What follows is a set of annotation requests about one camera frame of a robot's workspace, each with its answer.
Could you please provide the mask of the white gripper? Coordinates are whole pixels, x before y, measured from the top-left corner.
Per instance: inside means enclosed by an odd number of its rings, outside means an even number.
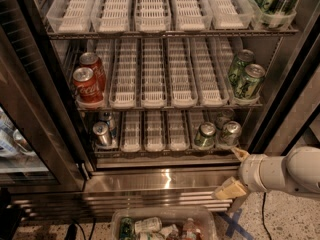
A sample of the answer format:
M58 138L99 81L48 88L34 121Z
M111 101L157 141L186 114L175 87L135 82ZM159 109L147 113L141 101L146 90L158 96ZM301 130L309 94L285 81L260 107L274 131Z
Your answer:
M260 177L260 167L266 155L250 155L238 147L233 147L231 151L242 162L238 170L242 182L238 178L230 177L213 191L212 197L218 200L234 199L247 195L248 189L251 192L266 192L267 189Z

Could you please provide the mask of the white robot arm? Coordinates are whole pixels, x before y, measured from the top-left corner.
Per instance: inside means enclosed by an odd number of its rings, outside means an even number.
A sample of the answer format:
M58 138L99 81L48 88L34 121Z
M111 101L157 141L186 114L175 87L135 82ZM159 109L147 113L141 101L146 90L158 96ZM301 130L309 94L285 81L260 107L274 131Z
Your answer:
M212 194L225 200L251 192L281 191L293 196L320 199L320 149L303 146L286 156L249 154L232 148L241 162L237 176L229 177Z

